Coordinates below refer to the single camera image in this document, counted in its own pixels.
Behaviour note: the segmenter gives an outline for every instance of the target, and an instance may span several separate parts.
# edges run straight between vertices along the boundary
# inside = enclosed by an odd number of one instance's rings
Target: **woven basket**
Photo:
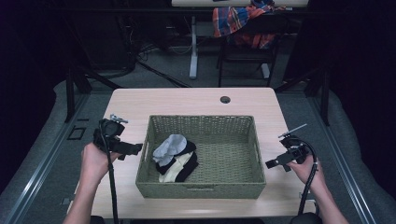
[[[183,183],[161,183],[153,151],[172,133],[192,141],[199,165]],[[150,116],[136,177],[145,198],[257,199],[265,187],[254,118]]]

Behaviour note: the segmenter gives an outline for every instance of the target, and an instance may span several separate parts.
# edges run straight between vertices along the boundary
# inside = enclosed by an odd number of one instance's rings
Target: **desk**
[[[231,102],[223,104],[221,96]],[[143,143],[149,115],[250,115],[254,116],[262,161],[284,153],[277,138],[287,130],[276,95],[267,88],[118,89],[108,104],[110,114],[128,119],[120,139]],[[264,167],[267,185],[257,200],[145,199],[135,185],[140,154],[115,161],[119,218],[275,217],[296,216],[304,185],[282,166]],[[305,211],[314,211],[308,203]],[[112,217],[108,175],[96,192],[92,214]]]

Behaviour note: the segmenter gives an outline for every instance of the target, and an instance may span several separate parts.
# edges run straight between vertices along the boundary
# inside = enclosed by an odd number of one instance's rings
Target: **cloth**
[[[157,147],[152,156],[160,166],[168,164],[176,154],[186,148],[187,139],[181,134],[171,134],[163,143]]]
[[[156,162],[155,163],[155,168],[157,169],[158,172],[160,172],[160,174],[165,175],[166,171],[169,168],[171,168],[171,166],[175,163],[175,161],[176,161],[175,157],[181,156],[181,155],[186,154],[186,153],[193,152],[196,148],[197,147],[196,147],[196,145],[193,142],[187,140],[186,147],[181,152],[179,152],[176,155],[174,155],[174,158],[172,158],[172,160],[168,164],[166,164],[165,166],[160,166],[160,164],[158,162]]]
[[[264,13],[283,9],[274,7],[274,1],[251,0],[248,7],[216,7],[213,10],[212,21],[215,28],[214,37],[228,36],[229,44],[236,46],[251,46],[253,49],[268,49],[276,34],[233,34],[252,20]]]
[[[186,153],[184,155],[175,157],[176,161],[166,171],[165,175],[160,175],[160,182],[175,182],[177,175],[183,170],[184,165],[189,161],[194,152]]]
[[[195,170],[195,168],[199,165],[198,158],[196,153],[194,152],[190,159],[184,164],[183,169],[177,174],[175,182],[184,182],[187,177]]]

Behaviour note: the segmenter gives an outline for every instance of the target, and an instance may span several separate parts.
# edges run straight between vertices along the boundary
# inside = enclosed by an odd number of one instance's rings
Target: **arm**
[[[313,158],[311,155],[306,158],[303,164],[297,164],[293,161],[288,163],[288,166],[297,174],[297,176],[303,183],[306,183],[306,180],[309,177],[309,173],[311,172],[312,165]],[[320,209],[320,214],[324,224],[348,223],[344,215],[339,210],[337,204],[335,203],[332,194],[327,188],[323,169],[320,164],[318,165],[318,171],[312,181],[310,190],[315,195],[315,199],[318,203],[318,207]]]
[[[111,152],[111,160],[114,161],[119,153]],[[97,187],[103,176],[108,171],[107,155],[93,143],[89,143],[81,152],[81,172],[75,200],[64,219],[67,223],[90,223],[93,199]]]

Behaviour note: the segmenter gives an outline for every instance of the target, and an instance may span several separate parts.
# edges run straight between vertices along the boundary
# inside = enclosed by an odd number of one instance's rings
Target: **plaid shirt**
[[[260,3],[251,0],[248,7],[216,7],[213,10],[214,37],[228,36],[229,44],[251,46],[253,49],[266,49],[272,43],[276,34],[248,35],[233,34],[241,29],[248,20],[261,14],[275,10],[274,1],[262,0]]]

